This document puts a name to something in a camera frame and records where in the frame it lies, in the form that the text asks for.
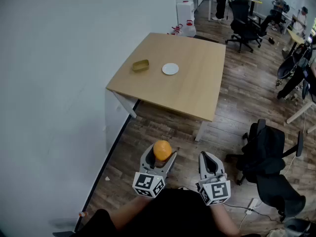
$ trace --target orange ball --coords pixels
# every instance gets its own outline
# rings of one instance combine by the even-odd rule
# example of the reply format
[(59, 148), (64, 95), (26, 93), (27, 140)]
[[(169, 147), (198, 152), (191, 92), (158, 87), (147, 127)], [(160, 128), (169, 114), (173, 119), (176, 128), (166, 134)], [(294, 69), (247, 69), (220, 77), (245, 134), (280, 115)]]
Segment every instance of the orange ball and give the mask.
[(165, 161), (171, 155), (172, 149), (169, 142), (158, 140), (154, 144), (154, 155), (158, 160)]

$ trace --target white wall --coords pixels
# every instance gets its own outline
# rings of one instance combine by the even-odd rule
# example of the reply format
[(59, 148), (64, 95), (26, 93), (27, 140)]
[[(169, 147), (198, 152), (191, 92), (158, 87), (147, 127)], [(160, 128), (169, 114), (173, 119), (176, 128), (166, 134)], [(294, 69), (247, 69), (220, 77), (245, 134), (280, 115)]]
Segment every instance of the white wall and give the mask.
[(175, 0), (0, 0), (0, 19), (0, 229), (73, 230), (127, 118), (105, 87)]

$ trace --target power strip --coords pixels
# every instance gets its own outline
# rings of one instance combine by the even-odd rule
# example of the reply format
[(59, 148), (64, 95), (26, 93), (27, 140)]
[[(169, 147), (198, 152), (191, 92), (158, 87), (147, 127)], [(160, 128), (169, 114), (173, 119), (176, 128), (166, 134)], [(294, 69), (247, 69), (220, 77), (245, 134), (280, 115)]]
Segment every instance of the power strip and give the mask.
[(251, 210), (253, 210), (256, 207), (257, 203), (258, 203), (258, 199), (253, 198), (250, 205), (248, 206), (248, 209), (246, 210), (246, 214), (251, 214), (252, 213)]

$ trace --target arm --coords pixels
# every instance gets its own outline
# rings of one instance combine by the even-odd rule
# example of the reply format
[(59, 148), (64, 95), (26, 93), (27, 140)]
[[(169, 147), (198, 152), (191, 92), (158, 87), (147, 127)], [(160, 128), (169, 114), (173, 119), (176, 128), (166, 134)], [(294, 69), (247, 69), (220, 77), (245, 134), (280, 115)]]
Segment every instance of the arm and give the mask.
[(137, 196), (132, 201), (123, 205), (121, 208), (110, 213), (110, 218), (117, 230), (122, 229), (138, 213), (140, 213), (147, 204), (153, 199), (150, 197)]
[(311, 64), (311, 70), (313, 72), (314, 77), (316, 78), (316, 61)]
[(298, 23), (300, 23), (303, 27), (306, 27), (305, 24), (304, 24), (302, 21), (298, 20), (298, 18), (295, 17), (294, 15), (292, 16), (292, 18), (293, 18), (295, 21), (297, 21)]
[(223, 204), (215, 204), (210, 206), (215, 225), (218, 230), (227, 237), (240, 237), (240, 231), (228, 215)]

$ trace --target table leg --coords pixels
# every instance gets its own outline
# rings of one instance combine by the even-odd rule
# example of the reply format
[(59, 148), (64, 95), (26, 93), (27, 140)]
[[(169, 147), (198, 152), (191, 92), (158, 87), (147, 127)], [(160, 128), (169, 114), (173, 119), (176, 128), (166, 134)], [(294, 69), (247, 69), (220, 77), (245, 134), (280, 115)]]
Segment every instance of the table leg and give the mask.
[(254, 6), (255, 6), (255, 2), (251, 1), (250, 13), (249, 13), (250, 16), (252, 16)]
[(291, 22), (292, 22), (292, 21), (290, 21), (290, 20), (287, 19), (287, 22), (286, 22), (285, 27), (284, 27), (284, 29), (283, 29), (283, 31), (282, 31), (282, 34), (285, 34), (285, 33), (286, 33), (286, 29), (287, 29), (288, 26), (291, 24)]
[(295, 47), (296, 47), (296, 42), (294, 42), (294, 44), (293, 44), (293, 46), (292, 46), (292, 48), (291, 48), (291, 51), (288, 53), (288, 55), (287, 55), (287, 57), (286, 58), (288, 58), (288, 57), (290, 57), (291, 55), (292, 55), (292, 53), (294, 52), (294, 49), (295, 49)]
[(208, 21), (211, 21), (212, 0), (208, 1)]
[(304, 105), (297, 113), (295, 113), (292, 117), (290, 117), (286, 123), (290, 124), (293, 120), (295, 120), (298, 116), (300, 116), (301, 114), (303, 114), (310, 106), (313, 105), (313, 102), (310, 101), (308, 102), (306, 105)]
[(199, 130), (197, 132), (197, 136), (196, 136), (195, 141), (199, 141), (200, 140), (200, 138), (202, 137), (206, 127), (207, 127), (207, 121), (202, 121), (202, 124), (199, 127)]
[(117, 99), (119, 100), (119, 102), (123, 105), (123, 107), (125, 108), (125, 110), (135, 119), (137, 117), (136, 113), (134, 112), (133, 108), (131, 107), (131, 105), (129, 104), (129, 102), (127, 101), (127, 99), (125, 97), (123, 97), (122, 95), (116, 93), (115, 91), (112, 91), (113, 94), (117, 97)]
[(316, 129), (316, 125), (307, 130), (307, 133), (311, 133)]

